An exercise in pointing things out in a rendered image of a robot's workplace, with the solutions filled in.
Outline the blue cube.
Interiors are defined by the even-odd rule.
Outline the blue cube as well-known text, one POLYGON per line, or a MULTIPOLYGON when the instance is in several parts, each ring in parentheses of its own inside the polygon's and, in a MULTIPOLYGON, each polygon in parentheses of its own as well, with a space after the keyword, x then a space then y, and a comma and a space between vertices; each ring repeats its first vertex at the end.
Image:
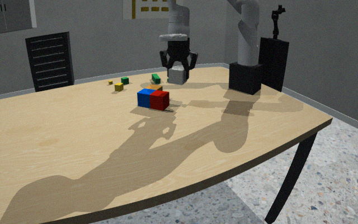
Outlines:
POLYGON ((150 108, 150 97, 149 95, 156 90, 144 88, 137 92, 138 106, 150 108))

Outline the green rectangular bar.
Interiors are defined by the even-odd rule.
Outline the green rectangular bar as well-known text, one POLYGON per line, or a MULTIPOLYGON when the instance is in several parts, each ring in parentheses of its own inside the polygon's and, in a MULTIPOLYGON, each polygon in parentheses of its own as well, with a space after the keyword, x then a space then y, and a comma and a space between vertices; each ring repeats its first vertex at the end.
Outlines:
POLYGON ((156 73, 152 74, 152 80, 154 81, 155 84, 161 83, 161 79, 156 73))

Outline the brown wood-grain cube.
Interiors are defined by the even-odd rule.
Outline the brown wood-grain cube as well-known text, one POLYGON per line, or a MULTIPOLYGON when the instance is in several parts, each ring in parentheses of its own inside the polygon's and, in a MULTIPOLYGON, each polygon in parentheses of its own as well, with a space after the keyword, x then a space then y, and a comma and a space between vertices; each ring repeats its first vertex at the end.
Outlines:
POLYGON ((152 90, 161 90, 161 91, 163 91, 163 86, 160 86, 160 85, 149 85, 146 88, 147 89, 152 89, 152 90))

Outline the yellow cube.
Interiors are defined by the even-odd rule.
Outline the yellow cube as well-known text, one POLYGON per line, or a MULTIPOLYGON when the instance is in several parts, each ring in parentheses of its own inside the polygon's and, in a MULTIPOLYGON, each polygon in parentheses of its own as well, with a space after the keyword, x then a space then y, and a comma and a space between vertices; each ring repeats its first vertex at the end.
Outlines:
POLYGON ((122 91, 124 89, 123 83, 115 84, 115 91, 122 91))

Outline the red cube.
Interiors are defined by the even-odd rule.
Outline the red cube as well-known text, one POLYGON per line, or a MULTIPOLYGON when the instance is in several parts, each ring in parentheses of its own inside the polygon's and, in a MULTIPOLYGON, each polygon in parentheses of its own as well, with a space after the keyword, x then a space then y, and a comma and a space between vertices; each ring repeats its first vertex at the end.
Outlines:
POLYGON ((165 110, 169 106, 169 92, 156 90, 149 95, 150 109, 165 110))

